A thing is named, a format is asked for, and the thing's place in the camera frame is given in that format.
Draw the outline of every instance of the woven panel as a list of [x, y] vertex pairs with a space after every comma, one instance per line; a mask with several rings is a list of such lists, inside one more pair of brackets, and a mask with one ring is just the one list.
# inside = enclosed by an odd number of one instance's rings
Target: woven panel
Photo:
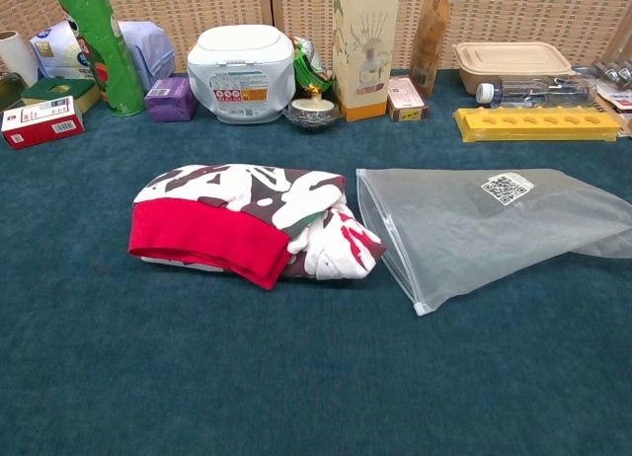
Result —
[[[111, 0], [120, 20], [150, 20], [167, 31], [178, 71], [204, 30], [219, 25], [271, 24], [270, 0]], [[63, 20], [56, 0], [0, 0], [0, 30], [16, 30], [25, 41]]]
[[[331, 65], [332, 0], [273, 0], [276, 25], [311, 38]], [[423, 0], [400, 0], [393, 67], [407, 68]], [[546, 41], [572, 63], [602, 54], [632, 0], [464, 0], [453, 7], [440, 67], [456, 67], [462, 41]]]

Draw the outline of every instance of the folded clothing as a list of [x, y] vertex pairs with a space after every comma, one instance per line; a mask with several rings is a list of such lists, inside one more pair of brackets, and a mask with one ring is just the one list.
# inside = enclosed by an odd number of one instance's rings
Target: folded clothing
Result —
[[364, 278], [385, 249], [346, 205], [333, 173], [255, 165], [189, 165], [134, 200], [129, 252], [145, 261], [278, 278]]

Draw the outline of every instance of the yellow tray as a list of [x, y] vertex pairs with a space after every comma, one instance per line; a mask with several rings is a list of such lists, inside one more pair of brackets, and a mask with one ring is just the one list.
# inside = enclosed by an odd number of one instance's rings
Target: yellow tray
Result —
[[454, 113], [464, 142], [502, 140], [616, 141], [619, 124], [594, 108], [459, 109]]

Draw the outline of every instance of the reed diffuser box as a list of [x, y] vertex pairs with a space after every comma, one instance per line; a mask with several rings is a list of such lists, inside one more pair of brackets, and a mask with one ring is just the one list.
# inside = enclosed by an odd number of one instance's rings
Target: reed diffuser box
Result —
[[336, 97], [347, 120], [386, 114], [399, 0], [334, 0]]

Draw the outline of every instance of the white wipes container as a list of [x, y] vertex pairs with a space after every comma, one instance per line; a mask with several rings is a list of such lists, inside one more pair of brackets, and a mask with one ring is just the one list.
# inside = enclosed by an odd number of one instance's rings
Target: white wipes container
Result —
[[197, 100], [228, 123], [275, 120], [295, 93], [292, 42], [275, 27], [216, 27], [189, 52]]

